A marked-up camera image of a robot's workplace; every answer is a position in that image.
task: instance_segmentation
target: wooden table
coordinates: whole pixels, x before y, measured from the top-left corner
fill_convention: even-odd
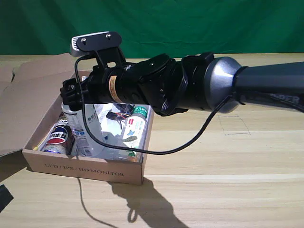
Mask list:
[[[229,56],[247,66],[304,61],[304,54]],[[1,56],[0,65],[42,57]],[[149,148],[183,144],[207,115],[156,116]],[[149,155],[141,187],[33,173],[20,153],[6,156],[0,183],[15,199],[0,213],[0,227],[303,228],[303,120],[250,105],[218,114],[191,147]]]

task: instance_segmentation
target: green backdrop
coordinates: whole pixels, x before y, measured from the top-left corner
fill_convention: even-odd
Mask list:
[[[304,0],[0,0],[0,55],[60,54],[108,30],[126,57],[304,52]]]

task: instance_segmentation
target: cardboard flap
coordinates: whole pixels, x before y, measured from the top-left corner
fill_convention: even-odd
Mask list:
[[[13,80],[13,70],[13,66],[10,65],[0,67],[0,83],[11,83]]]
[[[74,72],[14,82],[0,96],[0,156],[24,148]]]
[[[74,63],[69,53],[23,63],[16,74],[15,82],[38,77],[74,71]]]
[[[0,67],[0,95],[7,89],[12,80],[13,67],[9,65]]]

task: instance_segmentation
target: white bottle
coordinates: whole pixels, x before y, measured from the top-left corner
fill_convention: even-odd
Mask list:
[[[79,148],[80,155],[86,157],[112,159],[113,155],[107,152],[107,148],[96,143],[87,133],[83,118],[82,109],[72,111],[68,105],[61,105],[62,111],[67,117],[69,126]],[[100,141],[105,142],[98,116],[93,104],[85,104],[85,117],[91,133]]]
[[[144,133],[147,127],[148,107],[146,105],[135,105],[133,113],[125,120],[125,128],[122,132],[122,143],[129,148],[143,148]],[[136,162],[139,153],[119,150],[114,156],[116,160]]]

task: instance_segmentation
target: robotic arm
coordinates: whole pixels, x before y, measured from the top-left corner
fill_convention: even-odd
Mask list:
[[[63,103],[71,110],[83,109],[84,103],[125,103],[150,105],[161,116],[189,109],[215,115],[251,103],[304,112],[304,62],[247,67],[230,57],[203,53],[181,61],[161,54],[130,63],[119,48],[121,42],[116,32],[72,38],[72,55],[80,57],[76,78],[64,81],[61,88]],[[97,65],[80,82],[77,64],[91,58]]]

